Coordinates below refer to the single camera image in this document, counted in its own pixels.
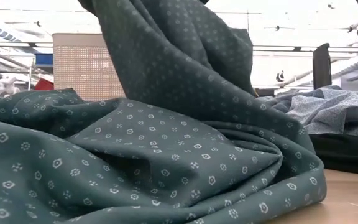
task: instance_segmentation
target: ceiling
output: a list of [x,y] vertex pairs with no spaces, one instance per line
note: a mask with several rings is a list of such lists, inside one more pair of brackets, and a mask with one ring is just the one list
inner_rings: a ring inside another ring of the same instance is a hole
[[[357,40],[346,30],[358,22],[356,0],[210,0],[208,7],[229,26],[248,28],[255,45],[345,46]],[[100,33],[97,18],[77,0],[0,0],[0,27],[23,42],[51,42],[52,34],[59,32]],[[22,57],[14,60],[31,64],[31,53],[15,54]],[[278,71],[290,77],[310,68],[310,58],[256,57],[252,79],[256,85],[270,85]]]

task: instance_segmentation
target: blue object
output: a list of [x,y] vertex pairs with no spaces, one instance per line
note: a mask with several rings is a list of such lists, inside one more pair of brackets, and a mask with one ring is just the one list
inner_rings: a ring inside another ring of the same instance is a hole
[[36,65],[53,65],[53,54],[37,53],[35,54]]

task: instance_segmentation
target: green fabric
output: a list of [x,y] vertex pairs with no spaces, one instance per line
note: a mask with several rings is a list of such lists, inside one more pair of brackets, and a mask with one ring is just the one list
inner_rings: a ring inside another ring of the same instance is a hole
[[0,223],[260,223],[324,199],[303,127],[249,94],[252,44],[194,0],[82,1],[129,99],[0,99]]

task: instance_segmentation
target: white mannequin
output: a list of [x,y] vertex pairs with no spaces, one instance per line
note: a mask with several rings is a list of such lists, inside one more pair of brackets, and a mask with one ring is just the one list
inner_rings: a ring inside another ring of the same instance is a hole
[[8,97],[10,95],[16,94],[20,92],[18,87],[15,87],[16,77],[14,75],[4,74],[0,79],[0,96],[2,93],[7,93],[4,97]]

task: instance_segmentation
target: beige pegboard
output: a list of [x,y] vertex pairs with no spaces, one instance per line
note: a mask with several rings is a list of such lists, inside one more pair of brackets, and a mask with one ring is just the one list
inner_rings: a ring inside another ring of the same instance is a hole
[[101,34],[54,34],[55,89],[73,88],[86,101],[125,96]]

